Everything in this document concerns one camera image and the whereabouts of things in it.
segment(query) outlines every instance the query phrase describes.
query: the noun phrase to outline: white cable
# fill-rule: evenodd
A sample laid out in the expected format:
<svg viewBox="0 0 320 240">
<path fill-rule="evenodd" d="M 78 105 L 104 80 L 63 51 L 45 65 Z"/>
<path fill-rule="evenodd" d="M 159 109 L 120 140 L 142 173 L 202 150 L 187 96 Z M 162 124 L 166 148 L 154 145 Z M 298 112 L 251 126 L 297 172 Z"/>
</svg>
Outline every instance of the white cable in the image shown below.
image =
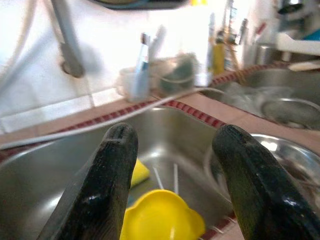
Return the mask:
<svg viewBox="0 0 320 240">
<path fill-rule="evenodd" d="M 77 134 L 82 134 L 82 133 L 86 133 L 95 129 L 99 129 L 108 125 L 113 125 L 116 124 L 118 122 L 124 121 L 128 118 L 131 118 L 133 116 L 142 114 L 143 112 L 149 110 L 149 109 L 153 109 L 155 107 L 158 107 L 162 104 L 165 104 L 167 102 L 170 102 L 172 100 L 184 97 L 186 95 L 189 94 L 193 94 L 193 93 L 197 93 L 197 92 L 201 92 L 201 91 L 212 91 L 212 92 L 216 92 L 216 93 L 220 93 L 220 94 L 225 94 L 225 92 L 219 90 L 219 89 L 215 89 L 215 88 L 210 88 L 210 87 L 201 87 L 201 88 L 194 88 L 188 91 L 184 91 L 181 93 L 178 93 L 176 95 L 173 96 L 169 96 L 166 98 L 163 98 L 159 101 L 153 102 L 145 107 L 142 107 L 138 110 L 135 110 L 133 112 L 130 112 L 128 114 L 116 117 L 114 119 L 111 119 L 109 121 L 105 121 L 102 123 L 98 123 L 92 126 L 87 126 L 87 127 L 83 127 L 80 129 L 75 129 L 75 130 L 70 130 L 70 131 L 65 131 L 65 132 L 59 132 L 59 133 L 54 133 L 54 134 L 49 134 L 49 135 L 44 135 L 44 136 L 38 136 L 38 137 L 33 137 L 33 138 L 27 138 L 27 139 L 23 139 L 23 140 L 18 140 L 18 141 L 13 141 L 13 142 L 9 142 L 9 143 L 4 143 L 2 145 L 0 145 L 0 150 L 5 150 L 5 149 L 10 149 L 10 148 L 15 148 L 15 147 L 20 147 L 20 146 L 24 146 L 24 145 L 29 145 L 29 144 L 36 144 L 36 143 L 41 143 L 41 142 L 47 142 L 47 141 L 52 141 L 52 140 L 56 140 L 56 139 L 60 139 L 60 138 L 64 138 L 64 137 L 69 137 L 69 136 L 73 136 L 73 135 L 77 135 Z"/>
<path fill-rule="evenodd" d="M 13 69 L 14 65 L 16 64 L 22 49 L 25 46 L 25 43 L 27 41 L 29 31 L 32 26 L 32 22 L 35 16 L 35 10 L 36 10 L 36 4 L 37 0 L 29 0 L 28 7 L 26 10 L 26 14 L 23 21 L 23 26 L 20 32 L 20 35 L 17 40 L 17 44 L 15 46 L 15 49 L 13 51 L 13 54 L 8 59 L 8 61 L 3 65 L 2 71 L 0 72 L 0 89 L 4 87 L 4 85 L 7 83 L 8 75 L 10 71 Z"/>
</svg>

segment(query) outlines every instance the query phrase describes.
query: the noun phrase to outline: stainless steel sink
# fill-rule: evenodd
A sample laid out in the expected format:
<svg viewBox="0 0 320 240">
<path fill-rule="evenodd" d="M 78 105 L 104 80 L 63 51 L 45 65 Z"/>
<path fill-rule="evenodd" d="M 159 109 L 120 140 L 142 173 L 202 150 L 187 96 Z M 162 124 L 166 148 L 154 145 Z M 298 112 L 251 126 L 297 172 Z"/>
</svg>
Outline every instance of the stainless steel sink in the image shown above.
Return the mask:
<svg viewBox="0 0 320 240">
<path fill-rule="evenodd" d="M 288 127 L 320 130 L 319 72 L 267 69 L 248 75 L 246 81 L 247 87 L 253 89 L 287 87 L 290 91 L 277 93 L 276 97 L 261 102 L 257 111 L 249 112 Z M 231 82 L 228 82 L 217 85 L 216 88 L 226 91 L 230 85 Z M 212 91 L 202 93 L 209 98 L 225 102 L 225 97 L 221 94 Z"/>
<path fill-rule="evenodd" d="M 168 107 L 153 108 L 126 121 L 138 133 L 139 159 L 150 179 L 130 190 L 128 205 L 143 193 L 174 190 L 178 165 L 179 195 L 208 228 L 232 212 L 231 204 L 208 183 L 203 162 L 216 129 Z M 0 165 L 0 239 L 34 240 L 48 220 L 67 183 L 88 160 L 108 127 L 36 147 Z"/>
</svg>

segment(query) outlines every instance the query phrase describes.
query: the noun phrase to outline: white straw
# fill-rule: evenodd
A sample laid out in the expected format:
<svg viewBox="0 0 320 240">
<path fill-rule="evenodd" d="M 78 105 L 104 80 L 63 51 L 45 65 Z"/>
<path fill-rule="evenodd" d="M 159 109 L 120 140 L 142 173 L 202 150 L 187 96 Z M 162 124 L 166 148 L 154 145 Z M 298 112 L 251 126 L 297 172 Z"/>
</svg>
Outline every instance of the white straw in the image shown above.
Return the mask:
<svg viewBox="0 0 320 240">
<path fill-rule="evenodd" d="M 178 182 L 178 165 L 173 165 L 173 177 L 174 177 L 174 192 L 179 195 L 179 182 Z"/>
<path fill-rule="evenodd" d="M 162 185 L 162 182 L 161 182 L 161 179 L 160 179 L 158 170 L 157 170 L 155 167 L 153 167 L 153 170 L 154 170 L 155 177 L 156 177 L 156 180 L 157 180 L 157 182 L 158 182 L 158 185 L 159 185 L 159 187 L 163 190 L 163 189 L 164 189 L 164 186 Z"/>
</svg>

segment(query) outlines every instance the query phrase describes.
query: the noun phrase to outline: white wall tile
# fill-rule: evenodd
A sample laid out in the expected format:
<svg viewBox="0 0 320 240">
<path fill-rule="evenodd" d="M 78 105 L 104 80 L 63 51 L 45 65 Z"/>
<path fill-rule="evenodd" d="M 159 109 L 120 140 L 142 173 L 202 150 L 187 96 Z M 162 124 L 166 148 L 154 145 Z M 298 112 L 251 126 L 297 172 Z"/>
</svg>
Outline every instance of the white wall tile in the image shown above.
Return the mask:
<svg viewBox="0 0 320 240">
<path fill-rule="evenodd" d="M 94 106 L 98 107 L 103 104 L 112 103 L 114 101 L 123 99 L 122 95 L 119 95 L 115 88 L 107 89 L 104 91 L 99 91 L 92 94 Z"/>
<path fill-rule="evenodd" d="M 15 14 L 14 4 L 19 4 L 18 2 L 10 2 L 10 6 L 5 8 L 11 13 L 10 19 L 4 21 L 1 19 L 0 26 L 7 25 L 8 21 L 14 22 L 20 19 L 20 16 Z M 16 43 L 19 31 L 20 29 L 16 30 L 14 36 L 9 35 L 8 38 L 11 38 L 9 40 Z M 0 32 L 0 35 L 5 36 L 8 40 L 5 32 Z M 1 44 L 1 52 L 5 52 L 6 57 L 2 59 L 4 63 L 12 54 L 12 50 L 6 51 L 6 46 Z M 37 1 L 33 24 L 23 52 L 12 73 L 8 76 L 9 84 L 0 91 L 0 117 L 89 93 L 84 79 L 69 77 L 60 69 L 60 55 L 43 1 Z"/>
<path fill-rule="evenodd" d="M 115 85 L 122 68 L 134 66 L 141 33 L 148 30 L 147 11 L 115 11 L 87 0 L 71 5 L 90 90 L 96 93 Z"/>
<path fill-rule="evenodd" d="M 184 8 L 170 10 L 150 10 L 149 29 L 155 34 L 160 26 L 165 29 L 162 46 L 158 51 L 158 58 L 174 57 L 183 51 L 182 29 L 185 26 L 182 16 Z"/>
<path fill-rule="evenodd" d="M 90 97 L 82 96 L 72 100 L 36 108 L 30 111 L 5 116 L 1 118 L 1 122 L 5 132 L 12 133 L 33 125 L 38 125 L 47 121 L 52 121 L 54 119 L 88 110 L 91 107 Z"/>
<path fill-rule="evenodd" d="M 16 46 L 19 32 L 24 23 L 28 1 L 10 0 L 0 1 L 0 65 L 10 57 Z"/>
</svg>

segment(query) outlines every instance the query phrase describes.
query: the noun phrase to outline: stainless steel bowl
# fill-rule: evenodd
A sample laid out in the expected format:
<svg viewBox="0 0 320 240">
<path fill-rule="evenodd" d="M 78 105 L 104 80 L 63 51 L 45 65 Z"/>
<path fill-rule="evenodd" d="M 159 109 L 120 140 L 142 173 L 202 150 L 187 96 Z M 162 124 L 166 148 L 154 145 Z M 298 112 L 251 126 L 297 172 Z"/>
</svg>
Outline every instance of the stainless steel bowl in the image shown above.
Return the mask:
<svg viewBox="0 0 320 240">
<path fill-rule="evenodd" d="M 283 138 L 263 134 L 252 136 L 272 153 L 298 187 L 302 188 L 308 200 L 320 211 L 320 157 L 311 150 Z M 204 170 L 210 183 L 230 201 L 222 168 L 211 149 L 205 156 Z"/>
<path fill-rule="evenodd" d="M 279 98 L 266 101 L 261 112 L 268 120 L 291 128 L 320 130 L 320 106 L 304 99 Z"/>
</svg>

